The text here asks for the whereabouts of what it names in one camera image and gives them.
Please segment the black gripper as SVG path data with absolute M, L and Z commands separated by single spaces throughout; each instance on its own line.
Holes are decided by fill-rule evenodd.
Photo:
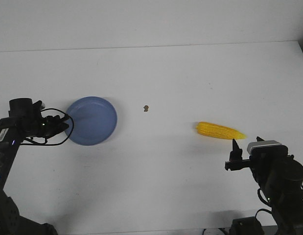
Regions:
M 264 141 L 261 137 L 256 137 L 256 141 Z M 232 139 L 232 151 L 230 152 L 228 162 L 225 162 L 225 169 L 230 171 L 241 170 L 243 168 L 249 168 L 251 171 L 260 168 L 263 164 L 262 158 L 242 159 L 242 149 L 238 146 L 235 139 Z
M 34 118 L 34 136 L 39 138 L 51 138 L 54 134 L 60 134 L 63 131 L 69 128 L 68 124 L 58 124 L 55 128 L 51 122 L 65 122 L 69 120 L 69 116 L 64 114 L 63 117 L 59 115 L 53 116 L 42 116 L 42 110 L 38 111 L 33 109 L 33 118 Z

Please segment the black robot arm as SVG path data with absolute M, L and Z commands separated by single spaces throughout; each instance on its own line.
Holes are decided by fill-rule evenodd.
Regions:
M 225 169 L 249 168 L 259 186 L 259 199 L 271 208 L 277 233 L 303 235 L 303 165 L 288 153 L 287 146 L 274 140 L 257 137 L 249 143 L 245 160 L 236 140 L 232 147 Z
M 0 235 L 56 235 L 55 227 L 20 215 L 16 203 L 4 187 L 20 146 L 48 146 L 48 139 L 73 129 L 72 117 L 42 116 L 42 101 L 16 98 L 9 101 L 8 117 L 0 119 Z

